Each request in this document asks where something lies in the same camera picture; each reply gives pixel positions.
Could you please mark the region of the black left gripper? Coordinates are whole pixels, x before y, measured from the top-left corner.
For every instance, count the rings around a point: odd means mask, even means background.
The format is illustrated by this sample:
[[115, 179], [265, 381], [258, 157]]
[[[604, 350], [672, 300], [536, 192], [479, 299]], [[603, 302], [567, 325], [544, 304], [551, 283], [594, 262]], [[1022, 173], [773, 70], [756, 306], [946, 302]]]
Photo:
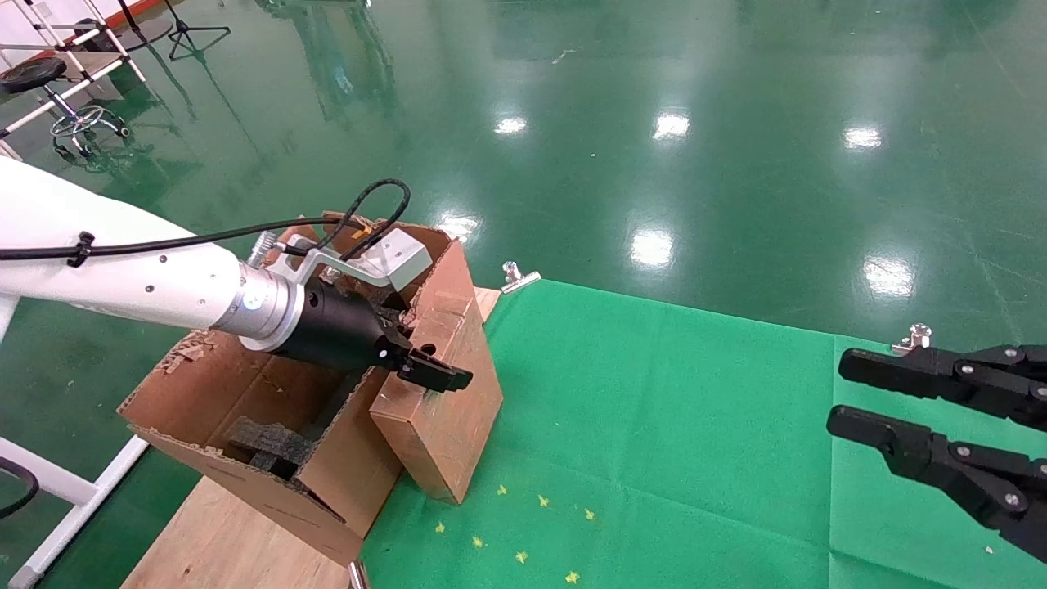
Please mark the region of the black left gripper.
[[474, 373], [414, 348], [404, 336], [413, 333], [414, 309], [405, 301], [384, 301], [377, 312], [359, 292], [308, 282], [298, 324], [274, 354], [340, 371], [381, 366], [437, 393], [467, 388]]

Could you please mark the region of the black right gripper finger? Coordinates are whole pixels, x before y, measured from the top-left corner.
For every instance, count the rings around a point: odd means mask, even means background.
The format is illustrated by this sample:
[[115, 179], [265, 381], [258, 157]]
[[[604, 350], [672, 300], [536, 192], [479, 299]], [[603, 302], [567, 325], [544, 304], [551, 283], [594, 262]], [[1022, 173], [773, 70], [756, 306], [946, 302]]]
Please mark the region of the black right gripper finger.
[[879, 451], [894, 476], [937, 488], [986, 529], [1045, 562], [1045, 459], [965, 441], [923, 425], [837, 405], [830, 435]]
[[1046, 429], [1046, 347], [1002, 344], [978, 352], [917, 348], [904, 357], [848, 349], [838, 373], [852, 383], [954, 405]]

